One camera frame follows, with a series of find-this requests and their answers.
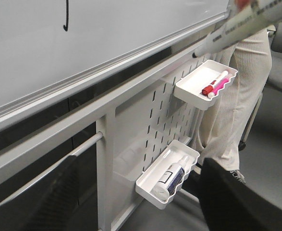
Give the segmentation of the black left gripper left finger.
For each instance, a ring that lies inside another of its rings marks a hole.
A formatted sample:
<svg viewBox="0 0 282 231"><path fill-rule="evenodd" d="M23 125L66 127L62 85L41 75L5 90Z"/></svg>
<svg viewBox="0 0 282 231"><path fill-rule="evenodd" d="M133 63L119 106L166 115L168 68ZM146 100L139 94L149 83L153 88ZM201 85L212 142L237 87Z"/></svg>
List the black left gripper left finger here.
<svg viewBox="0 0 282 231"><path fill-rule="evenodd" d="M78 202L76 156L0 206L0 231L64 231Z"/></svg>

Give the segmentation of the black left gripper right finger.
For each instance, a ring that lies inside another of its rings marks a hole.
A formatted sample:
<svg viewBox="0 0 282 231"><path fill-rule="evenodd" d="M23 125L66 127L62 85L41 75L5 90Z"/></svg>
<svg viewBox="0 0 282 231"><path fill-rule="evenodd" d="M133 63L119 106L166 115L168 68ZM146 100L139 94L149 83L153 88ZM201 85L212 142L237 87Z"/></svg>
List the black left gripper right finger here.
<svg viewBox="0 0 282 231"><path fill-rule="evenodd" d="M210 158L202 166L199 201L211 231L282 231L282 210Z"/></svg>

